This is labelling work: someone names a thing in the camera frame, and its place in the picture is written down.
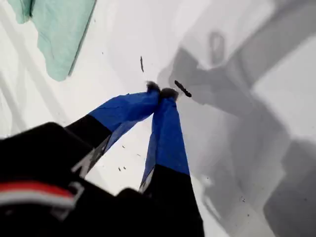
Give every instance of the mint green cloth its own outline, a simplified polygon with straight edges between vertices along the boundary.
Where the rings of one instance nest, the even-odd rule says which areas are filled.
[[[33,0],[8,0],[15,12],[16,21],[19,24],[25,23],[29,20],[31,15],[32,1]]]
[[[9,0],[17,19],[24,17],[32,8],[32,21],[38,32],[38,47],[46,61],[47,73],[55,80],[62,81],[69,74],[87,24],[93,11],[95,0]]]

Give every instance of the white stripe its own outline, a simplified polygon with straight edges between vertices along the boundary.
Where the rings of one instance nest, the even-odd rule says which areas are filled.
[[[8,204],[34,203],[52,205],[66,208],[74,208],[75,199],[73,197],[61,197],[53,194],[46,194],[37,191],[12,191],[0,193],[0,206]]]

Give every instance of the green fabric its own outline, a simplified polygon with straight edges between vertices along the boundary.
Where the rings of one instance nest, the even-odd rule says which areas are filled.
[[[8,0],[8,2],[13,8],[16,21],[19,24],[25,23],[29,20],[32,0]]]
[[[27,6],[38,32],[38,48],[43,53],[47,73],[57,81],[70,73],[93,11],[95,0],[9,0],[19,20]]]

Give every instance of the red stripe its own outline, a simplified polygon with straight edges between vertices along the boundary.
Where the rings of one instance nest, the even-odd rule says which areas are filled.
[[[18,181],[18,182],[8,182],[0,183],[0,193],[9,191],[40,191],[44,193],[64,196],[72,198],[74,195],[68,190],[59,188],[54,185],[40,183],[37,181]]]

